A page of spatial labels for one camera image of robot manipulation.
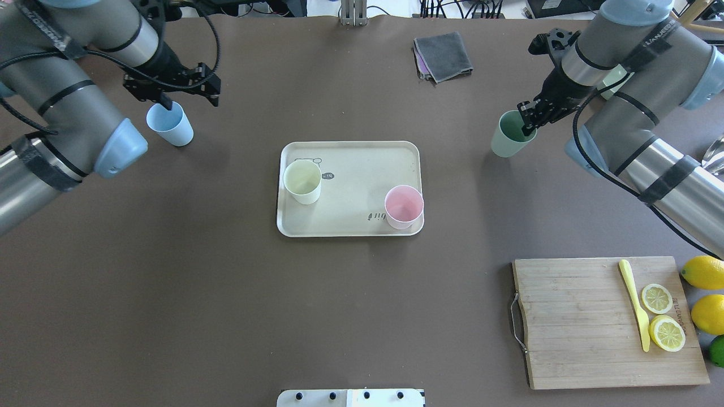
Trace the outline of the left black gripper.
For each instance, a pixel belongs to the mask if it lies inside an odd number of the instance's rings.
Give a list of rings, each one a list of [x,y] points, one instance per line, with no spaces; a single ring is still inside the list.
[[[167,111],[173,110],[173,101],[168,93],[183,91],[197,96],[204,96],[214,107],[219,106],[221,80],[215,72],[219,67],[221,44],[219,33],[209,16],[193,1],[132,1],[143,21],[149,23],[152,32],[158,35],[158,48],[149,61],[132,69],[125,68],[123,86],[138,101],[153,101]],[[216,43],[216,59],[214,67],[209,68],[199,63],[196,68],[188,68],[181,64],[178,56],[163,40],[166,19],[179,16],[181,6],[195,8],[199,15],[209,24]]]

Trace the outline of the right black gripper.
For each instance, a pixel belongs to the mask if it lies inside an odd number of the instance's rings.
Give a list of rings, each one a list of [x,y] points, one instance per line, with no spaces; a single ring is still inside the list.
[[[563,70],[563,57],[567,51],[574,49],[580,34],[581,31],[570,32],[554,28],[549,33],[538,34],[528,46],[528,53],[532,55],[548,54],[554,68],[533,101],[517,104],[523,121],[523,137],[530,136],[538,126],[556,123],[576,111],[593,93],[593,86],[572,80]]]

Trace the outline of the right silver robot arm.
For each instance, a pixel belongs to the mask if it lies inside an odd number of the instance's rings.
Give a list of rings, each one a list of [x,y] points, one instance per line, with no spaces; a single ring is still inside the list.
[[[583,125],[566,152],[608,178],[703,252],[722,258],[722,181],[653,132],[673,109],[696,109],[722,91],[722,53],[671,16],[672,1],[605,1],[583,31],[554,29],[528,47],[553,70],[540,93],[518,104],[524,134],[579,114],[622,67],[628,78]]]

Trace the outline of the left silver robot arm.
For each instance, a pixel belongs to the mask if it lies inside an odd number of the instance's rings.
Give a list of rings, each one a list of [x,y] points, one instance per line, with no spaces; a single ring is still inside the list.
[[[168,1],[3,1],[2,106],[33,127],[2,149],[2,233],[75,189],[111,178],[148,148],[77,60],[109,60],[138,100],[171,109],[183,91],[217,106],[216,69],[182,65],[163,39]]]

